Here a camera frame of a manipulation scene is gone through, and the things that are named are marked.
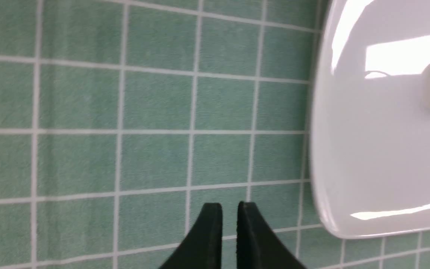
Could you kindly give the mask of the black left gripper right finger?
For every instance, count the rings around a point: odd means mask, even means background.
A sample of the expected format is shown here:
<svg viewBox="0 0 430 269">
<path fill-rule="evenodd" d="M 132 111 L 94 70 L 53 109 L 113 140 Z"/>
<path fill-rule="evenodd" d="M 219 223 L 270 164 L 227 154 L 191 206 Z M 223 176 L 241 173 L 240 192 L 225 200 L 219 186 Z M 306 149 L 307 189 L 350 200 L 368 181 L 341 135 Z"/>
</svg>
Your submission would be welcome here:
<svg viewBox="0 0 430 269">
<path fill-rule="evenodd" d="M 254 202 L 241 201 L 238 204 L 237 268 L 305 268 L 279 240 Z"/>
</svg>

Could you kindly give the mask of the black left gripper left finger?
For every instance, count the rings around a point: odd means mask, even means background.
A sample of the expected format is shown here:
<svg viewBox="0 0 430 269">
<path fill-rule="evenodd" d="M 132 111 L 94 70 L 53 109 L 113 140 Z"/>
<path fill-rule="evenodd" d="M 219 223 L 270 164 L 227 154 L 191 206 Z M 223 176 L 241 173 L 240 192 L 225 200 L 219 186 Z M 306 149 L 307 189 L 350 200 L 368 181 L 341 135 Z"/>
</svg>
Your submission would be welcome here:
<svg viewBox="0 0 430 269">
<path fill-rule="evenodd" d="M 181 244 L 161 269 L 220 269 L 222 262 L 222 206 L 205 203 Z"/>
</svg>

